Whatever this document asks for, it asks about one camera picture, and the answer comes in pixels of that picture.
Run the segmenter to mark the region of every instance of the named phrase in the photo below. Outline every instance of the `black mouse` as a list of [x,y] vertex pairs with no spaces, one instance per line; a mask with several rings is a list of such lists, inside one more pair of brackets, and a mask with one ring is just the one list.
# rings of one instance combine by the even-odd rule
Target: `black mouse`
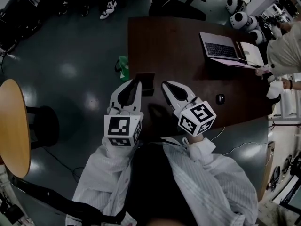
[[224,94],[216,95],[216,103],[219,105],[224,104],[225,103],[225,95]]

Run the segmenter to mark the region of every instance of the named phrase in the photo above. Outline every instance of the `green bag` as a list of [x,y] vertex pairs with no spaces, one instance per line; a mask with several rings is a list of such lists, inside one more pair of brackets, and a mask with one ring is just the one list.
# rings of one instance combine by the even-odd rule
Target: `green bag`
[[119,60],[115,64],[115,71],[120,72],[120,79],[123,82],[129,80],[128,58],[126,56],[119,56]]

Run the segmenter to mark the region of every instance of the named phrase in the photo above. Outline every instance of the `dark floor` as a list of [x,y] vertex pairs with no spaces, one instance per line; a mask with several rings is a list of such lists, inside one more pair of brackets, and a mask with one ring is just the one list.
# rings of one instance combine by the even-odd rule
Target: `dark floor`
[[[114,65],[119,55],[127,55],[127,19],[147,16],[150,4],[151,0],[129,0],[126,8],[117,8],[104,21],[99,20],[97,8],[92,8],[88,17],[71,9],[62,17],[51,17],[22,41],[13,53],[15,59],[5,59],[5,76],[20,85],[26,105],[48,105],[55,110],[61,138],[46,149],[72,169],[84,167],[89,155],[101,145],[103,115],[111,93],[121,84]],[[225,4],[226,0],[193,2],[207,14],[207,21],[221,24],[229,18]],[[266,142],[267,128],[266,118],[228,127],[215,140],[216,151],[226,153],[243,142]],[[219,131],[207,135],[213,138]],[[256,188],[260,187],[265,153],[265,146],[250,145],[231,154]],[[77,185],[72,174],[44,148],[32,151],[31,169],[25,179],[69,199]],[[16,194],[37,226],[64,225],[63,216],[21,192]]]

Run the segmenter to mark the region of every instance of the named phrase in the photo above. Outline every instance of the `white paper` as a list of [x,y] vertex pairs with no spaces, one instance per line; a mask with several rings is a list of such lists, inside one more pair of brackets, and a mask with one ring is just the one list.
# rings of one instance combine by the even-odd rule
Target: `white paper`
[[283,83],[282,81],[273,81],[270,84],[269,91],[267,93],[267,98],[275,99],[279,94],[283,93]]
[[244,42],[241,42],[240,44],[249,65],[264,66],[264,62],[257,46]]
[[227,59],[220,59],[220,58],[211,58],[212,60],[215,60],[217,62],[220,62],[224,65],[231,65],[231,66],[237,66],[237,67],[243,67],[243,68],[248,68],[248,69],[256,69],[250,65],[245,65],[239,61],[236,60],[227,60]]

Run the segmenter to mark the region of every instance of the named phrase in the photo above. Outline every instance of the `person's arm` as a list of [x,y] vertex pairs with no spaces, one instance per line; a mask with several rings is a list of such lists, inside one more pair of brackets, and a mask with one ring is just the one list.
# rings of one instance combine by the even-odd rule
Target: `person's arm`
[[[90,156],[72,200],[87,203],[106,214],[106,207],[114,203],[114,198],[111,197],[118,187],[119,179],[128,172],[130,159],[128,156],[116,157],[110,153],[107,150],[109,146],[107,138],[103,138],[102,143]],[[66,225],[81,223],[67,217]]]
[[282,78],[283,89],[295,89],[301,90],[301,81],[294,82],[292,80],[287,80]]
[[219,182],[231,210],[245,215],[245,225],[254,225],[258,215],[257,193],[244,170],[229,157],[212,154],[214,143],[207,138],[192,143],[188,150],[193,161],[201,163]]
[[287,32],[290,32],[292,26],[293,26],[293,23],[279,23],[279,28],[283,29]]

